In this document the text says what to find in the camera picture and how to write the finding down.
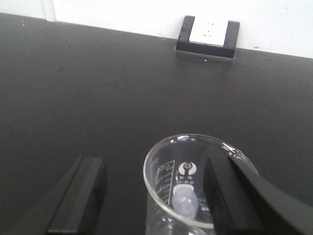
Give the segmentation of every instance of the glass beaker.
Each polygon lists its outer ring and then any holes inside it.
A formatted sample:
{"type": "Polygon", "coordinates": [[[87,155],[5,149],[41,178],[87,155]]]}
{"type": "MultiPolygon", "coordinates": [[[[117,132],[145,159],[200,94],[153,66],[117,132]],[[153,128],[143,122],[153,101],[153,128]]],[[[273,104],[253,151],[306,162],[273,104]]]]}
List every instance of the glass beaker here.
{"type": "Polygon", "coordinates": [[[215,235],[203,192],[203,174],[208,147],[249,159],[231,145],[204,135],[171,136],[148,153],[143,177],[148,189],[146,235],[215,235]]]}

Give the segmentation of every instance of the black countertop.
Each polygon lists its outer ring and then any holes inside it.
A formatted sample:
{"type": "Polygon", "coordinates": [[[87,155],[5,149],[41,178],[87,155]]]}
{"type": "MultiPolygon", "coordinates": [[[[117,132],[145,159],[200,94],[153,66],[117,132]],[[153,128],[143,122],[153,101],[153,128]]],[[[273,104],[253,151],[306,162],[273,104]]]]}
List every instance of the black countertop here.
{"type": "Polygon", "coordinates": [[[82,155],[108,169],[97,234],[144,234],[143,161],[179,133],[230,143],[313,206],[313,60],[238,49],[204,61],[175,43],[0,14],[0,231],[82,155]]]}

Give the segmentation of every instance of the white power socket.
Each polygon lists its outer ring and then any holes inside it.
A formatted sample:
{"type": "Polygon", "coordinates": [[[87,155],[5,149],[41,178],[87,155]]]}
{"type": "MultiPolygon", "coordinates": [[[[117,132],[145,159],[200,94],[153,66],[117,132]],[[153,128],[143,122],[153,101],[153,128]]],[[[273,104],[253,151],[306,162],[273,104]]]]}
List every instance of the white power socket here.
{"type": "Polygon", "coordinates": [[[217,47],[224,46],[228,19],[195,17],[189,41],[217,47]]]}

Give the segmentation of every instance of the white wall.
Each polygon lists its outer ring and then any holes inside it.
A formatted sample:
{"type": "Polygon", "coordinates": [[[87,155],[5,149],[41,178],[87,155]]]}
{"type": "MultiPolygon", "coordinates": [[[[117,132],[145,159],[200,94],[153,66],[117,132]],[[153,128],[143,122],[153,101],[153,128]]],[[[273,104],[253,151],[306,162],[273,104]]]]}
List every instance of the white wall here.
{"type": "MultiPolygon", "coordinates": [[[[18,11],[2,0],[0,12],[18,11]]],[[[57,21],[176,39],[185,15],[222,14],[240,21],[237,47],[313,58],[312,0],[53,0],[57,21]]]]}
{"type": "Polygon", "coordinates": [[[45,19],[42,0],[0,0],[0,12],[45,19]]]}

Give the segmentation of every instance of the white round object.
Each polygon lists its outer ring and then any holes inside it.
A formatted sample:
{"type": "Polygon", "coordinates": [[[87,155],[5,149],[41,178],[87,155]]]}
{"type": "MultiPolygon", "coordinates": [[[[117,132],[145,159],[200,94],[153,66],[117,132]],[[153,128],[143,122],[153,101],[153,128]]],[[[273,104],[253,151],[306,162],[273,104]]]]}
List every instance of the white round object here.
{"type": "Polygon", "coordinates": [[[190,188],[176,189],[172,204],[177,213],[189,218],[196,217],[199,206],[198,197],[190,188]]]}

